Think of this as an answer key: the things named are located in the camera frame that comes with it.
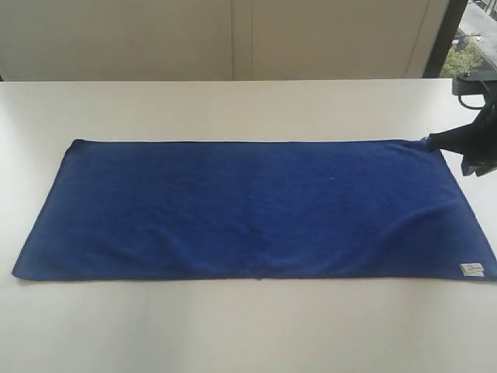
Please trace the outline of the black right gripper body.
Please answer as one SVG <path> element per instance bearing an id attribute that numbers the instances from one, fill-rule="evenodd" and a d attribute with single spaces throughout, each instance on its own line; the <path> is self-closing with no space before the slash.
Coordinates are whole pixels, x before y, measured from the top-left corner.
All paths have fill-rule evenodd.
<path id="1" fill-rule="evenodd" d="M 463 129 L 464 176 L 484 176 L 496 170 L 496 93 L 483 95 L 485 104 Z"/>

